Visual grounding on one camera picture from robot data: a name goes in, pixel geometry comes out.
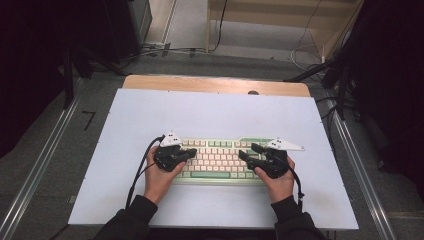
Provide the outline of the black metal stand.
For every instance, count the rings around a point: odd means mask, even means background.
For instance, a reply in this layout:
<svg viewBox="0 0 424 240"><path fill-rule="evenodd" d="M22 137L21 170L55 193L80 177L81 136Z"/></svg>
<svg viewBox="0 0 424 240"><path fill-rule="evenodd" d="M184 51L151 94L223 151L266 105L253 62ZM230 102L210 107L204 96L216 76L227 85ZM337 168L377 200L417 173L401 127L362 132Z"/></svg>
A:
<svg viewBox="0 0 424 240"><path fill-rule="evenodd" d="M335 111L338 113L342 121L345 120L345 97L349 82L350 66L348 64L348 51L340 50L333 58L326 60L324 63L318 64L310 70L306 70L298 76L287 79L290 83L299 83L312 75L318 74L326 70L325 76L321 81L324 89L330 89L338 83L338 93L335 97Z"/></svg>
<svg viewBox="0 0 424 240"><path fill-rule="evenodd" d="M74 82L73 82L73 70L72 70L72 59L71 51L68 46L63 49L63 74L64 74L64 109L68 109L74 99Z"/></svg>

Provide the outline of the person's left hand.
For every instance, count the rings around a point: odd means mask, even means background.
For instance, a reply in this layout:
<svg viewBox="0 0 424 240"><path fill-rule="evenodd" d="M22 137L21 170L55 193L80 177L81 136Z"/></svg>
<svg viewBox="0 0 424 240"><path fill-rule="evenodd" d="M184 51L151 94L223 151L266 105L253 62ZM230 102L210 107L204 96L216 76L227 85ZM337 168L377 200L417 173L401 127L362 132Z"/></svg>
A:
<svg viewBox="0 0 424 240"><path fill-rule="evenodd" d="M145 171L145 189L143 196L158 205L170 189L174 178L179 175L185 162L179 163L172 172L161 170L154 161L157 146L154 146L147 155L147 170Z"/></svg>

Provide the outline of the black cabinet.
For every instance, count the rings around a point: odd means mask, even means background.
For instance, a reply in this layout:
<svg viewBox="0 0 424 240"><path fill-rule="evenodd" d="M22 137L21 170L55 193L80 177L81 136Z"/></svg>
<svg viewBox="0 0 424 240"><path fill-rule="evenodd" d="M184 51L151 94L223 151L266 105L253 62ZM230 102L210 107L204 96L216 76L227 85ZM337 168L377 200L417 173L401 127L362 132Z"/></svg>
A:
<svg viewBox="0 0 424 240"><path fill-rule="evenodd" d="M139 55L152 23L149 0L103 0L111 36L112 59L121 60Z"/></svg>

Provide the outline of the white table cover board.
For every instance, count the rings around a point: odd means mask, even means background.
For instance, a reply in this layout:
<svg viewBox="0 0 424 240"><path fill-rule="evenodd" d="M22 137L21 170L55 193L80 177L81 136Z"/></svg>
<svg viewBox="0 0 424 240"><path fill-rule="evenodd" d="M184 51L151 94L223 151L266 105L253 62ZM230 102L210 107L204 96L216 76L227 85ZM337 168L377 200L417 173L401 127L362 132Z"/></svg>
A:
<svg viewBox="0 0 424 240"><path fill-rule="evenodd" d="M140 193L135 174L148 144L174 131L181 138L280 138L302 185L303 209L316 227L358 224L311 97L120 89L107 116L69 222L104 224ZM270 229L276 221L264 186L174 184L151 224L170 228Z"/></svg>

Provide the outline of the metal floor rail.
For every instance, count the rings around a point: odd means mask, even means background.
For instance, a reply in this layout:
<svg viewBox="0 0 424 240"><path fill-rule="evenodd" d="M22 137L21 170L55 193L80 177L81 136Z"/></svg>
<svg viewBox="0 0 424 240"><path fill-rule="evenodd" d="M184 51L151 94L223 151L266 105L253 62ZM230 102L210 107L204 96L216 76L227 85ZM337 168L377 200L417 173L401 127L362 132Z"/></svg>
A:
<svg viewBox="0 0 424 240"><path fill-rule="evenodd" d="M61 96L30 126L0 163L0 240L11 240L79 103L64 108Z"/></svg>
<svg viewBox="0 0 424 240"><path fill-rule="evenodd" d="M389 222L386 211L378 197L372 180L362 162L362 158L351 137L346 122L341 119L338 113L335 113L333 120L335 122L338 135L340 136L343 146L347 152L353 172L355 173L380 239L397 240L396 234Z"/></svg>

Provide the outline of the green and pink keyboard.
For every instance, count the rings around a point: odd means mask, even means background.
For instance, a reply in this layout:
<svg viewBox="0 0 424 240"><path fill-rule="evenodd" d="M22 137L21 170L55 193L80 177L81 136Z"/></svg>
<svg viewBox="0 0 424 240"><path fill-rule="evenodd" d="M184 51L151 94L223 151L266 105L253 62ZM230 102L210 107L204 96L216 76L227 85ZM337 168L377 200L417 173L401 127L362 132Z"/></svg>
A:
<svg viewBox="0 0 424 240"><path fill-rule="evenodd" d="M190 185L261 185L262 181L248 168L238 152L242 150L259 160L258 167L265 166L265 157L251 149L251 144L265 145L269 139L184 139L182 149L195 148L197 154L189 159L175 184Z"/></svg>

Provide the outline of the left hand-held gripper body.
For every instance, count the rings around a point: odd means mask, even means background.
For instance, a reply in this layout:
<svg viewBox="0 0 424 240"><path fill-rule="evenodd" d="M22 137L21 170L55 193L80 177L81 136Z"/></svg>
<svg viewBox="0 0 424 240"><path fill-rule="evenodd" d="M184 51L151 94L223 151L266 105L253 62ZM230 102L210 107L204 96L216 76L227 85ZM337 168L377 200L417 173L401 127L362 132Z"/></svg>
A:
<svg viewBox="0 0 424 240"><path fill-rule="evenodd" d="M164 135L154 154L154 161L161 170L172 172L183 162L182 143L183 141L173 131Z"/></svg>

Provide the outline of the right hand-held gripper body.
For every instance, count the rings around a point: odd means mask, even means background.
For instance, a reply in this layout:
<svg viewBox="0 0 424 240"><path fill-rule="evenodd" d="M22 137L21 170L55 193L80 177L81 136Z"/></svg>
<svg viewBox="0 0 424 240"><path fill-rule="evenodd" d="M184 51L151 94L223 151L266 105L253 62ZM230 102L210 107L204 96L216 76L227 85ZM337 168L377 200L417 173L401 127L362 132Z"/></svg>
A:
<svg viewBox="0 0 424 240"><path fill-rule="evenodd" d="M265 157L263 170L272 179L281 177L288 170L293 171L293 168L288 163L288 151L304 151L303 146L298 146L279 138L261 146L265 148L265 153L261 154Z"/></svg>

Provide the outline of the dark curtain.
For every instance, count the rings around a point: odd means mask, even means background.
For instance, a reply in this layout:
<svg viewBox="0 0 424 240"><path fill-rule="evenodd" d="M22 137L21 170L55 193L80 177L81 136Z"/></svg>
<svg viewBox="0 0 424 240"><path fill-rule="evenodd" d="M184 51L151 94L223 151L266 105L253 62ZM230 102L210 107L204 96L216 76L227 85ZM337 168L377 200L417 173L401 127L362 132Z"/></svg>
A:
<svg viewBox="0 0 424 240"><path fill-rule="evenodd" d="M61 66L92 75L79 51L96 0L0 0L0 158L70 85Z"/></svg>
<svg viewBox="0 0 424 240"><path fill-rule="evenodd" d="M353 96L378 152L424 201L424 0L365 0L351 40Z"/></svg>

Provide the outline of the light wooden shelf unit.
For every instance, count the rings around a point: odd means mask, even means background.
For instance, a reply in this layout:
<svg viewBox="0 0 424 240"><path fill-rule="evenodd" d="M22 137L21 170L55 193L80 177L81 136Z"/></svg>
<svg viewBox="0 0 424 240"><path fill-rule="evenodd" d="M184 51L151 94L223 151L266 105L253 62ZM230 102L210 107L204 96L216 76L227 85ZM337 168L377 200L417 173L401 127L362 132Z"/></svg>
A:
<svg viewBox="0 0 424 240"><path fill-rule="evenodd" d="M365 0L207 0L205 48L209 52L211 21L224 20L304 28L322 60L329 60L352 29Z"/></svg>

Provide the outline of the person's right hand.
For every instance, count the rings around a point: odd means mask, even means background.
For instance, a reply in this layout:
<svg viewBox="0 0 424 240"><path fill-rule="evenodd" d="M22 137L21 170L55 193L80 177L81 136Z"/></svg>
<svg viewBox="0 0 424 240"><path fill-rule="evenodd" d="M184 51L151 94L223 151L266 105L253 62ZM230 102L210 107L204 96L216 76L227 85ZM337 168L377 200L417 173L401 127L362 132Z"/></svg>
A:
<svg viewBox="0 0 424 240"><path fill-rule="evenodd" d="M256 167L254 172L266 185L272 203L277 203L293 194L295 179L290 170L276 179L270 178L266 172L259 167Z"/></svg>

